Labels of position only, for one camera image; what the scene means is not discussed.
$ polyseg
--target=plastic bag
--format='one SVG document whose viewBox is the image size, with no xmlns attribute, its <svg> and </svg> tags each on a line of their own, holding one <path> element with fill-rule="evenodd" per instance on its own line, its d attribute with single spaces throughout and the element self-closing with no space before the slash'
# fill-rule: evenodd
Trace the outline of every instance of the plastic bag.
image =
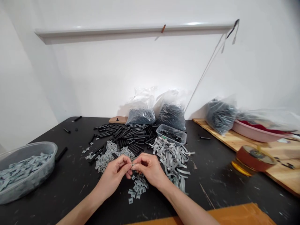
<svg viewBox="0 0 300 225">
<path fill-rule="evenodd" d="M 269 130 L 295 132 L 300 130 L 300 116 L 284 109 L 240 110 L 237 120 L 262 125 Z"/>
<path fill-rule="evenodd" d="M 186 130 L 184 119 L 186 96 L 184 90 L 172 89 L 165 92 L 156 123 L 165 124 L 178 130 Z"/>
<path fill-rule="evenodd" d="M 235 95 L 219 100 L 215 98 L 207 103 L 205 121 L 220 135 L 224 135 L 233 127 L 237 113 Z"/>
<path fill-rule="evenodd" d="M 126 125 L 130 124 L 151 124 L 155 122 L 153 111 L 155 87 L 136 88 L 134 98 L 130 100 Z"/>
</svg>

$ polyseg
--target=finger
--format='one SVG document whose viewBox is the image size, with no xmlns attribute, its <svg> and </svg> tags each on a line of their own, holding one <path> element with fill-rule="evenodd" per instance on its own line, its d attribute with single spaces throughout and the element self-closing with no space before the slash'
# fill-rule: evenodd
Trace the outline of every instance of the finger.
<svg viewBox="0 0 300 225">
<path fill-rule="evenodd" d="M 128 156 L 126 155 L 120 155 L 118 158 L 116 158 L 113 162 L 115 162 L 116 164 L 121 164 L 121 163 L 130 163 L 131 164 L 131 160 Z"/>
<path fill-rule="evenodd" d="M 124 166 L 124 165 L 125 165 L 124 162 L 122 162 L 122 163 L 120 163 L 120 164 L 116 164 L 117 171 L 119 171 L 119 169 L 120 169 L 122 166 Z"/>
<path fill-rule="evenodd" d="M 130 169 L 131 169 L 131 163 L 124 165 L 118 172 L 119 176 L 123 177 Z"/>
<path fill-rule="evenodd" d="M 131 179 L 131 176 L 130 176 L 128 173 L 126 173 L 125 176 L 126 176 L 126 178 L 127 178 L 128 180 Z"/>
<path fill-rule="evenodd" d="M 150 159 L 150 156 L 149 154 L 146 154 L 146 153 L 141 153 L 139 155 L 139 157 L 137 157 L 132 163 L 135 164 L 135 163 L 140 163 L 140 162 L 147 162 L 147 163 L 150 163 L 151 159 Z"/>
<path fill-rule="evenodd" d="M 144 173 L 147 170 L 147 167 L 140 164 L 140 163 L 138 163 L 138 164 L 135 164 L 131 169 L 132 170 L 138 170 L 138 171 Z"/>
</svg>

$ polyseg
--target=small clear plastic box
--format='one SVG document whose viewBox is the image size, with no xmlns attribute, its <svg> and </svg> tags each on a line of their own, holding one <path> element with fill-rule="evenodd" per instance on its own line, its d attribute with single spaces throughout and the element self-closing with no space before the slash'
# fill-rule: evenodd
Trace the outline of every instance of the small clear plastic box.
<svg viewBox="0 0 300 225">
<path fill-rule="evenodd" d="M 50 176 L 54 169 L 56 152 L 57 145 L 55 143 L 36 142 L 0 154 L 0 171 L 7 169 L 12 163 L 18 163 L 24 159 L 30 158 L 33 155 L 39 156 L 41 153 L 53 154 L 51 158 L 37 171 L 1 191 L 0 205 L 17 200 L 41 185 L 41 183 L 43 183 Z"/>
<path fill-rule="evenodd" d="M 176 135 L 177 137 L 181 138 L 181 142 L 177 142 L 169 137 L 166 137 L 164 135 L 162 135 L 160 132 L 161 131 L 166 131 L 166 132 L 169 132 L 171 134 L 174 134 Z M 165 124 L 161 124 L 157 130 L 156 130 L 156 133 L 157 133 L 157 136 L 158 137 L 164 137 L 166 138 L 170 143 L 175 143 L 176 146 L 181 146 L 181 145 L 184 145 L 185 142 L 187 141 L 187 134 L 183 131 L 180 131 L 180 130 L 177 130 L 173 127 L 170 127 L 170 126 L 167 126 Z"/>
</svg>

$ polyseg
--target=white shelf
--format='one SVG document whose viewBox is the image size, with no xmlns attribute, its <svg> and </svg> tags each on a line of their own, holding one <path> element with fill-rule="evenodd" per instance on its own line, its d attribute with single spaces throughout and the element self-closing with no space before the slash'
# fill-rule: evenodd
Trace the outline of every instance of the white shelf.
<svg viewBox="0 0 300 225">
<path fill-rule="evenodd" d="M 220 30 L 233 28 L 232 23 L 199 23 L 199 24 L 186 24 L 186 25 L 166 25 L 164 32 L 168 31 L 198 31 L 198 30 Z M 65 30 L 47 30 L 36 29 L 35 33 L 43 38 L 56 38 L 56 37 L 73 37 L 73 36 L 85 36 L 85 35 L 107 35 L 107 34 L 125 34 L 125 33 L 145 33 L 145 32 L 161 32 L 162 26 L 155 27 L 125 27 L 125 28 L 74 28 Z"/>
</svg>

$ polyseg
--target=hook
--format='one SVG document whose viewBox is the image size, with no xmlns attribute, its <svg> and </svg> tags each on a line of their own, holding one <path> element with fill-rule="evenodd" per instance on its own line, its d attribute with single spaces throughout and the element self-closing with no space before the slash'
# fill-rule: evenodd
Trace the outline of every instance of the hook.
<svg viewBox="0 0 300 225">
<path fill-rule="evenodd" d="M 166 28 L 166 25 L 164 25 L 164 27 L 162 28 L 162 32 L 165 30 L 165 28 Z"/>
</svg>

